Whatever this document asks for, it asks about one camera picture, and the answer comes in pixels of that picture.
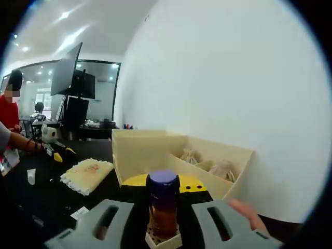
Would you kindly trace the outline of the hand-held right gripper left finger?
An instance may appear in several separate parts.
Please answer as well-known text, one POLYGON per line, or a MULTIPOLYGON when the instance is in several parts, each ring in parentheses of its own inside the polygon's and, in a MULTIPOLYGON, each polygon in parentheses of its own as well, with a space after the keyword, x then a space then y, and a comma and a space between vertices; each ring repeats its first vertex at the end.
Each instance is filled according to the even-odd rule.
POLYGON ((46 248, 148 248, 146 175, 132 177, 122 186, 102 184, 98 201, 76 222, 45 242, 46 248))

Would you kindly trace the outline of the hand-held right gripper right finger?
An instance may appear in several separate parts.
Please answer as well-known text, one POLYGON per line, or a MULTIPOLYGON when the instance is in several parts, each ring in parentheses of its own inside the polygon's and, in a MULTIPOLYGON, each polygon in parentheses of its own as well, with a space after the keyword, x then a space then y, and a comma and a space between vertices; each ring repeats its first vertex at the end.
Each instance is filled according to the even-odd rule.
POLYGON ((280 248, 282 243, 221 200, 213 200, 203 184, 179 176, 177 221, 183 248, 280 248))

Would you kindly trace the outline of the person's right hand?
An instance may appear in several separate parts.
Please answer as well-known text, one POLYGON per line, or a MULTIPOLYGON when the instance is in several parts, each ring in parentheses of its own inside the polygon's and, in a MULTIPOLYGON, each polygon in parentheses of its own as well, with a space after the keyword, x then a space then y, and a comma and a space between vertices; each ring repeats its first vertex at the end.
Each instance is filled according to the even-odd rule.
POLYGON ((232 199, 227 202, 230 207, 232 207, 234 210, 236 210, 238 213, 240 213, 242 216, 244 216, 249 224, 251 229, 259 230, 262 233, 269 235, 269 232, 267 230, 267 227, 263 223, 262 219, 259 217, 255 209, 245 203, 242 203, 236 199, 232 199))

